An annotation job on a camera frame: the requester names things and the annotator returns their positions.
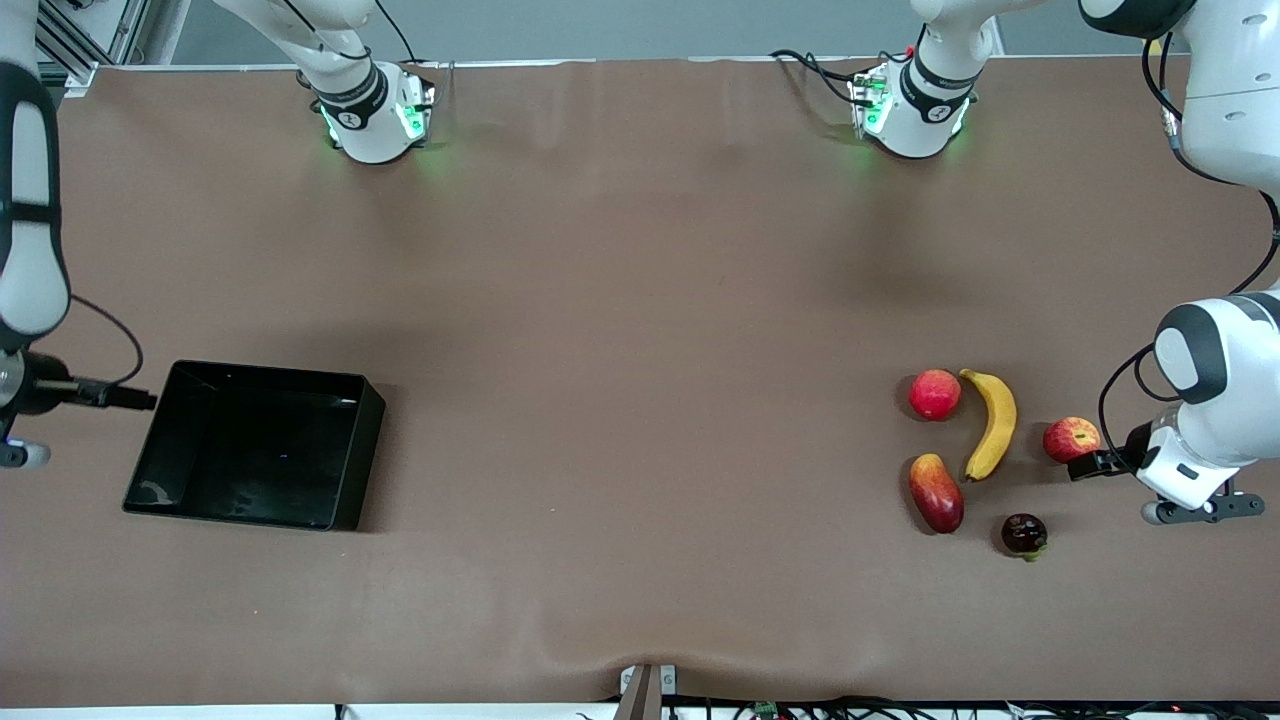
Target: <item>apple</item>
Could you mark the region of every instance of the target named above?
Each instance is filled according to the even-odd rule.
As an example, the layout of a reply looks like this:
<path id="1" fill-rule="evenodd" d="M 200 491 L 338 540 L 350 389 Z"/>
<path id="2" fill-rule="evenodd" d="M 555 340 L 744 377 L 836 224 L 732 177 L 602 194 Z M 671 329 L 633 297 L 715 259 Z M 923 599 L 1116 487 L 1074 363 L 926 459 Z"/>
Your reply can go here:
<path id="1" fill-rule="evenodd" d="M 960 380 L 946 370 L 925 370 L 911 382 L 908 401 L 925 420 L 946 420 L 960 404 Z"/>
<path id="2" fill-rule="evenodd" d="M 1044 428 L 1044 454 L 1056 462 L 1070 462 L 1093 452 L 1102 445 L 1102 437 L 1093 423 L 1084 418 L 1062 418 Z"/>

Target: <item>wire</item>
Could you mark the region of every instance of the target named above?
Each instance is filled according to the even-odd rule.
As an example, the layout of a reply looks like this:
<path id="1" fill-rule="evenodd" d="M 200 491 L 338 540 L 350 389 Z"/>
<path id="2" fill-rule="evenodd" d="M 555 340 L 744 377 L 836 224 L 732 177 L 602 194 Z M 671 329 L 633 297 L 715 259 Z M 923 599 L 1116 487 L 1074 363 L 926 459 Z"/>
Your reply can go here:
<path id="1" fill-rule="evenodd" d="M 1253 281 L 1258 279 L 1262 275 L 1262 273 L 1266 272 L 1266 269 L 1271 265 L 1272 260 L 1275 260 L 1276 251 L 1280 250 L 1280 209 L 1276 208 L 1275 199 L 1272 199 L 1266 192 L 1258 192 L 1258 195 L 1262 196 L 1262 200 L 1267 204 L 1267 211 L 1271 214 L 1271 246 L 1267 247 L 1266 255 L 1263 255 L 1262 261 L 1258 263 L 1256 268 L 1253 268 L 1253 272 L 1251 272 L 1243 281 L 1236 283 L 1236 286 L 1231 288 L 1231 291 L 1228 292 L 1228 295 L 1235 295 L 1243 291 L 1244 288 L 1249 287 L 1251 284 L 1253 284 Z M 1107 443 L 1107 450 L 1111 452 L 1111 456 L 1115 457 L 1116 461 L 1119 461 L 1120 465 L 1123 465 L 1124 469 L 1134 477 L 1137 477 L 1138 473 L 1129 465 L 1129 462 L 1124 457 L 1121 457 L 1116 452 L 1116 446 L 1111 441 L 1111 433 L 1107 430 L 1107 415 L 1106 415 L 1107 393 L 1111 392 L 1111 387 L 1115 386 L 1116 379 L 1119 379 L 1120 375 L 1124 374 L 1125 369 L 1129 365 L 1133 365 L 1133 377 L 1135 380 L 1138 380 L 1138 387 L 1142 388 L 1142 391 L 1146 392 L 1149 397 L 1158 400 L 1161 402 L 1174 402 L 1179 400 L 1178 397 L 1165 397 L 1157 395 L 1147 386 L 1147 383 L 1142 378 L 1142 370 L 1139 370 L 1139 364 L 1142 363 L 1143 357 L 1153 352 L 1155 348 L 1156 345 L 1153 342 L 1148 342 L 1138 352 L 1134 352 L 1128 360 L 1121 363 L 1120 366 L 1116 368 L 1114 373 L 1111 373 L 1111 377 L 1107 379 L 1106 384 L 1102 386 L 1102 392 L 1098 393 L 1098 430 L 1101 430 L 1102 433 L 1102 439 Z"/>
<path id="2" fill-rule="evenodd" d="M 791 58 L 792 60 L 796 60 L 797 63 L 800 63 L 801 65 L 809 68 L 810 70 L 813 70 L 815 73 L 819 73 L 819 74 L 823 74 L 826 77 L 829 77 L 831 79 L 836 79 L 836 81 L 841 81 L 841 82 L 849 82 L 849 81 L 854 79 L 852 74 L 847 74 L 846 76 L 844 73 L 837 73 L 836 70 L 831 70 L 831 69 L 823 68 L 818 63 L 818 59 L 814 58 L 813 53 L 806 53 L 806 54 L 801 55 L 801 54 L 796 53 L 795 50 L 774 50 L 773 53 L 769 53 L 769 56 L 774 58 L 774 59 Z"/>
<path id="3" fill-rule="evenodd" d="M 1147 82 L 1147 90 L 1151 91 L 1152 96 L 1166 109 L 1178 122 L 1183 122 L 1183 113 L 1174 106 L 1172 101 L 1161 92 L 1160 87 L 1156 85 L 1156 78 L 1151 76 L 1151 46 L 1155 40 L 1148 40 L 1142 49 L 1142 78 Z"/>
<path id="4" fill-rule="evenodd" d="M 870 108 L 872 106 L 872 104 L 869 101 L 867 101 L 867 100 L 855 100 L 855 99 L 850 97 L 849 95 L 845 95 L 844 92 L 841 92 L 841 90 L 838 87 L 836 87 L 831 82 L 833 79 L 835 81 L 840 81 L 840 82 L 849 82 L 850 79 L 852 79 L 854 76 L 846 76 L 846 74 L 837 73 L 837 72 L 833 72 L 833 70 L 828 70 L 827 68 L 823 68 L 818 63 L 818 59 L 814 58 L 813 53 L 808 53 L 805 55 L 800 55 L 795 50 L 774 50 L 773 53 L 769 53 L 769 56 L 774 58 L 774 59 L 794 58 L 794 59 L 799 60 L 800 64 L 804 65 L 806 69 L 809 69 L 809 70 L 812 70 L 814 73 L 818 73 L 818 77 L 822 78 L 822 82 L 824 82 L 827 85 L 827 88 L 831 90 L 831 92 L 833 92 L 836 95 L 836 97 L 840 97 L 845 102 L 849 102 L 850 105 L 856 105 L 859 108 Z"/>
<path id="5" fill-rule="evenodd" d="M 387 12 L 387 8 L 383 5 L 383 0 L 374 0 L 374 3 L 378 4 L 378 10 L 381 12 L 383 17 L 387 18 L 387 22 L 390 23 L 392 29 L 394 29 L 396 35 L 399 36 L 401 42 L 404 44 L 404 51 L 408 53 L 408 59 L 404 61 L 406 63 L 420 61 L 417 59 L 417 55 L 413 53 L 413 46 L 408 44 L 408 40 L 404 37 L 404 32 L 401 31 L 399 23 L 397 23 L 396 19 L 392 18 L 392 14 Z"/>
<path id="6" fill-rule="evenodd" d="M 1190 170 L 1190 172 L 1196 173 L 1197 176 L 1199 176 L 1199 177 L 1202 177 L 1202 178 L 1204 178 L 1204 179 L 1207 179 L 1207 181 L 1210 181 L 1210 182 L 1216 182 L 1216 183 L 1221 183 L 1221 184 L 1231 184 L 1231 186 L 1234 186 L 1234 184 L 1235 184 L 1234 182 L 1229 182 L 1229 181 L 1225 181 L 1225 179 L 1222 179 L 1222 178 L 1216 178 L 1216 177 L 1213 177 L 1213 176 L 1211 176 L 1211 174 L 1206 173 L 1204 170 L 1202 170 L 1202 169 L 1197 168 L 1196 165 L 1192 165 L 1190 160 L 1188 160 L 1188 159 L 1187 159 L 1187 156 L 1185 156 L 1185 155 L 1183 155 L 1183 151 L 1181 151 L 1181 149 L 1180 149 L 1180 147 L 1178 147 L 1178 146 L 1172 146 L 1172 145 L 1171 145 L 1171 146 L 1170 146 L 1170 150 L 1172 150 L 1172 151 L 1174 151 L 1174 158 L 1175 158 L 1175 159 L 1178 159 L 1178 163 L 1179 163 L 1179 164 L 1181 165 L 1181 167 L 1184 167 L 1184 168 L 1187 168 L 1188 170 Z"/>
<path id="7" fill-rule="evenodd" d="M 1143 347 L 1142 350 L 1143 350 L 1142 357 L 1138 357 L 1138 361 L 1133 364 L 1133 379 L 1137 380 L 1138 387 L 1142 388 L 1142 392 L 1147 393 L 1147 397 L 1149 397 L 1149 398 L 1152 398 L 1155 401 L 1158 401 L 1158 402 L 1176 402 L 1178 400 L 1181 400 L 1176 395 L 1172 396 L 1172 397 L 1169 397 L 1169 396 L 1165 396 L 1165 395 L 1160 395 L 1160 393 L 1157 393 L 1156 391 L 1151 389 L 1147 386 L 1147 380 L 1144 380 L 1142 378 L 1142 361 L 1146 360 L 1146 357 L 1148 355 L 1151 355 L 1152 352 L 1155 352 L 1156 345 L 1155 343 L 1147 343 L 1147 347 Z"/>
<path id="8" fill-rule="evenodd" d="M 320 33 L 316 31 L 316 26 L 311 24 L 311 20 L 308 20 L 307 17 L 302 14 L 302 10 L 298 10 L 297 5 L 293 4 L 293 0 L 284 0 L 284 4 L 291 10 L 293 10 L 293 14 L 297 15 L 300 20 L 302 20 L 302 24 L 307 26 L 307 29 L 311 31 L 311 35 L 316 36 L 316 40 L 320 40 L 320 44 L 324 45 L 324 40 L 320 37 Z M 346 58 L 348 60 L 364 60 L 364 59 L 369 58 L 370 55 L 372 55 L 372 51 L 369 49 L 367 45 L 365 46 L 365 54 L 364 55 L 347 55 L 346 53 L 342 53 L 339 50 L 334 50 L 333 47 L 330 47 L 329 50 L 333 51 L 339 58 Z"/>
<path id="9" fill-rule="evenodd" d="M 92 310 L 92 311 L 97 313 L 99 315 L 101 315 L 102 318 L 105 318 L 113 325 L 115 325 L 116 328 L 119 328 L 120 332 L 124 333 L 124 337 L 129 338 L 129 342 L 133 343 L 133 355 L 134 355 L 133 369 L 129 370 L 128 374 L 125 374 L 123 378 L 120 378 L 118 380 L 111 380 L 111 382 L 109 382 L 106 384 L 114 387 L 114 386 L 118 386 L 118 384 L 124 384 L 124 383 L 132 380 L 133 378 L 138 377 L 138 373 L 142 372 L 142 364 L 145 361 L 145 356 L 142 355 L 142 343 L 138 342 L 138 336 L 133 334 L 133 331 L 131 331 L 128 325 L 125 325 L 124 323 L 122 323 L 120 319 L 116 318 L 115 315 L 113 315 L 109 311 L 106 311 L 101 305 L 99 305 L 99 304 L 96 304 L 96 302 L 93 302 L 91 300 L 86 300 L 86 299 L 83 299 L 83 297 L 81 297 L 79 295 L 76 295 L 76 293 L 72 293 L 72 300 L 74 300 L 76 302 L 79 302 L 84 307 L 88 307 L 90 310 Z"/>
<path id="10" fill-rule="evenodd" d="M 1174 33 L 1165 36 L 1165 41 L 1160 44 L 1160 90 L 1165 90 L 1165 63 L 1169 61 L 1169 46 L 1174 44 Z"/>

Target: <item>black plastic bin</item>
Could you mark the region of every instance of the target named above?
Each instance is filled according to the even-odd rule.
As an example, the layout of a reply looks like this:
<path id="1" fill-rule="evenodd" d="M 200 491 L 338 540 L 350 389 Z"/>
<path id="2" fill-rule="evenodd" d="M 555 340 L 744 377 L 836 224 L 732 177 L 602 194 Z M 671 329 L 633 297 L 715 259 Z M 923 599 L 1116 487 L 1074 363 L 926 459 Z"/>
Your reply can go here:
<path id="1" fill-rule="evenodd" d="M 124 510 L 353 530 L 385 407 L 362 375 L 180 360 Z"/>

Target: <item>brown tablecloth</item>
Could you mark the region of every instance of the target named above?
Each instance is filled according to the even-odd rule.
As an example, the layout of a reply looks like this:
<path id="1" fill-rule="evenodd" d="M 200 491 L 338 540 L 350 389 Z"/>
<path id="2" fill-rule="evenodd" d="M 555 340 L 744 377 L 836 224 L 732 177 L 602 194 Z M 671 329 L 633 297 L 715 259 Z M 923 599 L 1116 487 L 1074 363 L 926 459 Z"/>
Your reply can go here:
<path id="1" fill-rule="evenodd" d="M 65 249 L 141 382 L 353 372 L 388 414 L 348 534 L 125 515 L 150 416 L 22 419 L 54 460 L 0 482 L 0 701 L 594 700 L 637 660 L 689 694 L 1274 697 L 1280 514 L 1153 528 L 1037 450 L 1254 265 L 1262 202 L 1176 167 L 1130 59 L 993 61 L 925 161 L 795 68 L 461 69 L 385 167 L 287 72 L 99 73 L 60 115 Z M 81 309 L 41 347 L 131 357 Z M 904 470 L 960 468 L 983 409 L 908 416 L 933 366 L 1021 410 L 954 537 Z M 1157 409 L 1126 380 L 1111 423 Z M 1039 562 L 992 544 L 1015 511 Z"/>

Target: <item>yellow banana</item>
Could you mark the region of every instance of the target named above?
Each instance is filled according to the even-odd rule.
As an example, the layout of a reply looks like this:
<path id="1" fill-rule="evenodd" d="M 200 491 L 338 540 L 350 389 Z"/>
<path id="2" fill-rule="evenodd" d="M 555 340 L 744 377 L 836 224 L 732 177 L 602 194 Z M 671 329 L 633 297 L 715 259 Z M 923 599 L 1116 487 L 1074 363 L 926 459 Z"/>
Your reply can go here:
<path id="1" fill-rule="evenodd" d="M 1014 405 L 1012 391 L 996 375 L 960 370 L 960 377 L 973 383 L 987 404 L 987 432 L 982 434 L 964 469 L 965 478 L 970 482 L 984 480 L 1009 451 L 1014 427 L 1018 425 L 1018 406 Z"/>

